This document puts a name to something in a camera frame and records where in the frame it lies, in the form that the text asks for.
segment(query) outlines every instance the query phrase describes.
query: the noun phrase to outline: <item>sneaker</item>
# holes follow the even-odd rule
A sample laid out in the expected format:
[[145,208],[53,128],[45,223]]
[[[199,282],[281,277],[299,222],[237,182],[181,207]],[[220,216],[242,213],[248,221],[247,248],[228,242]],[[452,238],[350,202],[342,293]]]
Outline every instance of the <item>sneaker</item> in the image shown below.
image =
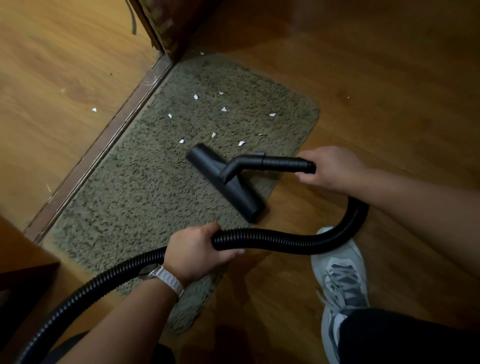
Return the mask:
[[[326,227],[317,234],[330,230]],[[367,274],[360,250],[351,239],[348,243],[325,254],[312,255],[312,268],[324,297],[322,341],[330,364],[339,364],[338,340],[340,323],[353,310],[369,306]]]

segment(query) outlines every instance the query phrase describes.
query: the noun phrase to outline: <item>forearm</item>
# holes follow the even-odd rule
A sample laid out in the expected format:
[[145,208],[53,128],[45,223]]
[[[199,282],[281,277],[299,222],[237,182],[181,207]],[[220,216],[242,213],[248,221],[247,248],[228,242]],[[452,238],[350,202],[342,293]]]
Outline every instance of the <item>forearm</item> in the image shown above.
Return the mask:
[[176,293],[161,280],[142,282],[60,363],[149,363],[176,301]]
[[425,238],[480,276],[480,193],[366,170],[350,194]]

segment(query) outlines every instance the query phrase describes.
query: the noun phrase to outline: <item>doormat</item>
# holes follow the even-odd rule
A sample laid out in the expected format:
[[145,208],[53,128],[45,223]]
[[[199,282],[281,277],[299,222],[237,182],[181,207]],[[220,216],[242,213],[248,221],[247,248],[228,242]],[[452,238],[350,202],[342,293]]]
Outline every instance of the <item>doormat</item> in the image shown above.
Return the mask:
[[[93,171],[48,233],[86,271],[97,274],[134,255],[167,245],[190,225],[248,223],[185,159],[205,143],[226,159],[266,152],[293,156],[320,111],[312,100],[225,56],[204,55],[175,66],[147,105]],[[279,173],[255,173],[267,198]],[[188,329],[222,273],[187,288],[167,327]],[[118,288],[128,294],[139,283]]]

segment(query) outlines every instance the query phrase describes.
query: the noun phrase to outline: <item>watch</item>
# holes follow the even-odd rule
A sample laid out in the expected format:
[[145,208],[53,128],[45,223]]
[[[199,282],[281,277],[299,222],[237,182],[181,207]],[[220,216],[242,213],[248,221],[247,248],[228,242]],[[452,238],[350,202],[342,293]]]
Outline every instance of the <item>watch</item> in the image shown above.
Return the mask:
[[143,280],[151,278],[162,280],[167,286],[175,291],[179,299],[183,295],[183,292],[185,292],[180,281],[160,264],[149,264],[145,266],[138,276]]

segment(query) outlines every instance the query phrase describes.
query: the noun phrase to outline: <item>black corrugated hose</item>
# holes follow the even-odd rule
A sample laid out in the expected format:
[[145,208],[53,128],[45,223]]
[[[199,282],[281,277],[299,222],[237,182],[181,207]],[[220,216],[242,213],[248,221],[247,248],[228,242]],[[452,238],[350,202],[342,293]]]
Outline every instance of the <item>black corrugated hose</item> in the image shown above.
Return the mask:
[[[347,211],[333,229],[318,235],[295,235],[265,229],[232,229],[212,237],[217,250],[255,248],[290,254],[321,254],[345,244],[360,230],[369,206],[348,198]],[[166,248],[159,248],[125,260],[87,282],[48,316],[17,358],[16,364],[39,363],[68,326],[88,307],[119,285],[135,278],[146,265],[163,263]]]

